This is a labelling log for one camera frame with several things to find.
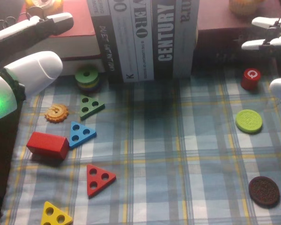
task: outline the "triangle with holes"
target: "triangle with holes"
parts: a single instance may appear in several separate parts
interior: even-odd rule
[[[73,122],[71,123],[70,131],[70,148],[76,148],[77,146],[85,143],[89,139],[96,137],[97,133],[95,130],[88,128],[80,123]]]
[[[41,225],[68,225],[73,218],[50,202],[45,202]]]
[[[80,119],[85,120],[87,117],[103,110],[105,104],[91,97],[80,95]]]
[[[87,191],[93,197],[116,180],[116,175],[93,165],[87,165]]]

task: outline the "red bottle cap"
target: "red bottle cap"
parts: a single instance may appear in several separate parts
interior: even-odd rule
[[[253,90],[257,88],[258,81],[261,78],[261,73],[257,69],[249,68],[244,72],[243,80],[241,86],[245,90]]]

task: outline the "plaid tablecloth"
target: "plaid tablecloth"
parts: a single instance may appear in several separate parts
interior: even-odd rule
[[[97,138],[69,151],[57,165],[32,157],[26,143],[33,131],[69,138],[80,122],[80,92],[62,77],[23,106],[2,225],[39,225],[45,201],[74,218],[74,225],[281,224],[281,201],[257,206],[248,193],[256,176],[267,176],[281,193],[281,103],[269,91],[275,65],[264,65],[259,90],[240,86],[243,68],[195,71],[180,81],[105,84],[91,97],[106,109],[81,123]],[[70,115],[51,124],[44,112],[65,104]],[[236,114],[252,109],[262,132],[247,135]],[[116,173],[117,180],[89,199],[86,166]]]

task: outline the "red rectangular block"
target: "red rectangular block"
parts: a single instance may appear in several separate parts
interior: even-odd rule
[[[69,141],[65,137],[33,132],[27,148],[33,154],[65,159],[69,150]]]

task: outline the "frosted cupcake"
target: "frosted cupcake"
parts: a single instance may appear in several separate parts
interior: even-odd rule
[[[264,0],[229,0],[229,8],[236,15],[252,15]]]

